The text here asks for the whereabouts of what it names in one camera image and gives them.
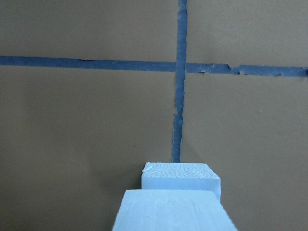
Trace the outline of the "light blue foam block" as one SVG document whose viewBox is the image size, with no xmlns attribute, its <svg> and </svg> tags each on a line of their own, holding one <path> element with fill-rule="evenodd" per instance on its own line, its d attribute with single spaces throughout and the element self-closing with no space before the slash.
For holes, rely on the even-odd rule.
<svg viewBox="0 0 308 231">
<path fill-rule="evenodd" d="M 141 188 L 211 191 L 221 199 L 220 177 L 203 163 L 150 163 L 141 175 Z"/>
</svg>

